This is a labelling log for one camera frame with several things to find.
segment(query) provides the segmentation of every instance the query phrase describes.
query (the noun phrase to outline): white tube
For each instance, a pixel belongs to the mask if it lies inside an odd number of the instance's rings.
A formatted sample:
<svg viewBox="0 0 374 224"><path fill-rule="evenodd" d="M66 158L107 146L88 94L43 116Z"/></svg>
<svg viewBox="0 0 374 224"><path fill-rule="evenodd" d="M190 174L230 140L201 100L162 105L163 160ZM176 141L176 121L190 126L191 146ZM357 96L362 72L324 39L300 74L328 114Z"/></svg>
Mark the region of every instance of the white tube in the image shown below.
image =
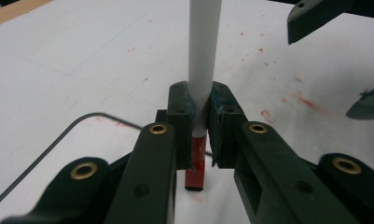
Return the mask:
<svg viewBox="0 0 374 224"><path fill-rule="evenodd" d="M213 87L222 0L190 0L188 91L195 107L192 136L207 132L207 100Z"/></svg>

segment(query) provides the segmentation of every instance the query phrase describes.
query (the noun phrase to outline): red speck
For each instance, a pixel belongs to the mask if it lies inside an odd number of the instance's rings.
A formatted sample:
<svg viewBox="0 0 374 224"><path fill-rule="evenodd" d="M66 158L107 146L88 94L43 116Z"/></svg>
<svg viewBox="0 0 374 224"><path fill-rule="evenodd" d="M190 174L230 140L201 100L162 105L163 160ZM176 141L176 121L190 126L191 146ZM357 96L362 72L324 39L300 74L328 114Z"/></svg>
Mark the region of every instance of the red speck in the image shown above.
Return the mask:
<svg viewBox="0 0 374 224"><path fill-rule="evenodd" d="M125 123L122 123L122 122L118 122L117 123L117 126L120 127L120 128L130 128L129 125L125 124Z"/></svg>
<svg viewBox="0 0 374 224"><path fill-rule="evenodd" d="M269 110L265 109L261 112L262 117L270 124L274 123L276 120L271 116Z"/></svg>
<svg viewBox="0 0 374 224"><path fill-rule="evenodd" d="M303 80L300 77L294 77L294 80L303 83Z"/></svg>
<svg viewBox="0 0 374 224"><path fill-rule="evenodd" d="M97 118L95 118L94 120L99 121L99 122L102 122L102 121L103 121L103 119L100 118L100 117L97 117Z"/></svg>
<svg viewBox="0 0 374 224"><path fill-rule="evenodd" d="M304 105L306 105L307 107L309 107L310 109L316 111L316 112L319 112L320 114L328 114L326 110L324 110L321 106L313 103L312 101L308 100L307 98L305 98L304 96L302 96L300 94L300 92L298 92L298 94L294 94L294 96L300 101L302 102Z"/></svg>
<svg viewBox="0 0 374 224"><path fill-rule="evenodd" d="M127 51L130 53L130 52L134 52L136 50L136 48L132 48L132 49L128 49Z"/></svg>
<svg viewBox="0 0 374 224"><path fill-rule="evenodd" d="M202 203L203 202L203 198L201 196L199 196L198 194L194 194L193 195L193 199L195 199L196 201L198 201L198 203Z"/></svg>

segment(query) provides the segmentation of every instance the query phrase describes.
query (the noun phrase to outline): wooden edge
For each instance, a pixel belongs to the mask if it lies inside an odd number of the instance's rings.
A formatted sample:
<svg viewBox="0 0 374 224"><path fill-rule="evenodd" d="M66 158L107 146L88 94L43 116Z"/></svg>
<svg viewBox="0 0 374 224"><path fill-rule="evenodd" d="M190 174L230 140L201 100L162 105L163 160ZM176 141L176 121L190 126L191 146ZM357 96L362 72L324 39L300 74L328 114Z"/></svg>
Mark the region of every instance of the wooden edge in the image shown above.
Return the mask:
<svg viewBox="0 0 374 224"><path fill-rule="evenodd" d="M17 18L51 1L52 0L20 0L6 7L0 7L0 24Z"/></svg>

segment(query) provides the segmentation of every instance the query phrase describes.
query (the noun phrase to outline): red object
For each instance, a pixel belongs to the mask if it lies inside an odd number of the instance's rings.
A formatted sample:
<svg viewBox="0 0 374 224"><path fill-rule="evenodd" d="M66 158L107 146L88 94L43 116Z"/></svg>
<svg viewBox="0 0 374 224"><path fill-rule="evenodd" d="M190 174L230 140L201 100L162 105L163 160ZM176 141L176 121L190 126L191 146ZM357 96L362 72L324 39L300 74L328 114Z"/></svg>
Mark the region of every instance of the red object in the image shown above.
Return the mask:
<svg viewBox="0 0 374 224"><path fill-rule="evenodd" d="M186 170L187 190L201 191L204 186L204 159L206 154L206 136L192 137L192 166Z"/></svg>

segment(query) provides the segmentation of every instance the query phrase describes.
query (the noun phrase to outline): screw hole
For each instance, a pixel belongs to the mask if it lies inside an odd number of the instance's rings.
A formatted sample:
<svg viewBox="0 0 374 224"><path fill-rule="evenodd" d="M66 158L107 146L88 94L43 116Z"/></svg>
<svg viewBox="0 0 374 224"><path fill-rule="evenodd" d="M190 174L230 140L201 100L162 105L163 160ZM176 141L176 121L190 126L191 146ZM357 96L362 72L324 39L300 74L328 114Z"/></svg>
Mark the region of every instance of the screw hole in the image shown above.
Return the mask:
<svg viewBox="0 0 374 224"><path fill-rule="evenodd" d="M161 124L157 124L157 125L150 127L149 131L153 134L166 133L167 127Z"/></svg>
<svg viewBox="0 0 374 224"><path fill-rule="evenodd" d="M75 180L86 179L94 175L97 165L91 161L81 163L71 171L71 177Z"/></svg>
<svg viewBox="0 0 374 224"><path fill-rule="evenodd" d="M302 193L312 193L312 186L304 181L298 181L295 187Z"/></svg>
<svg viewBox="0 0 374 224"><path fill-rule="evenodd" d="M137 198L144 198L149 194L149 186L147 184L137 185L133 193Z"/></svg>
<svg viewBox="0 0 374 224"><path fill-rule="evenodd" d="M361 167L352 160L337 157L332 161L332 164L338 168L338 170L349 174L349 175L359 175L362 172Z"/></svg>
<svg viewBox="0 0 374 224"><path fill-rule="evenodd" d="M91 172L90 166L83 166L76 170L76 173L79 175L85 175L85 174L88 174L89 172Z"/></svg>
<svg viewBox="0 0 374 224"><path fill-rule="evenodd" d="M251 124L250 131L253 133L265 133L268 131L268 129L265 126L259 124Z"/></svg>

